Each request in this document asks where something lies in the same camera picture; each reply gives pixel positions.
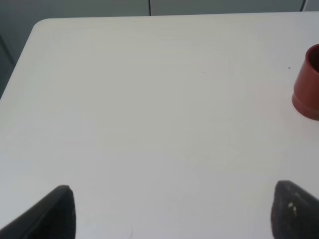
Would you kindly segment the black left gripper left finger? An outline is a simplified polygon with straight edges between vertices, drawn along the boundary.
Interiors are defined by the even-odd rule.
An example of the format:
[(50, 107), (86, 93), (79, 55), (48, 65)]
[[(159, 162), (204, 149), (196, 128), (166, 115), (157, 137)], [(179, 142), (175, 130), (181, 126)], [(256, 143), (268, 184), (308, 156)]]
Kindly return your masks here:
[(0, 230), (2, 239), (74, 239), (74, 194), (60, 185)]

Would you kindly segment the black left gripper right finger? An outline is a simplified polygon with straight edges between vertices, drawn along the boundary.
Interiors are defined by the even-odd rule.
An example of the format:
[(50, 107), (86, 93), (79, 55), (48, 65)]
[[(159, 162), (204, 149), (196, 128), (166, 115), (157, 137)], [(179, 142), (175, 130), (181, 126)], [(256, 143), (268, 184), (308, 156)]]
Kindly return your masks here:
[(276, 183), (271, 208), (275, 239), (317, 239), (319, 200), (289, 180)]

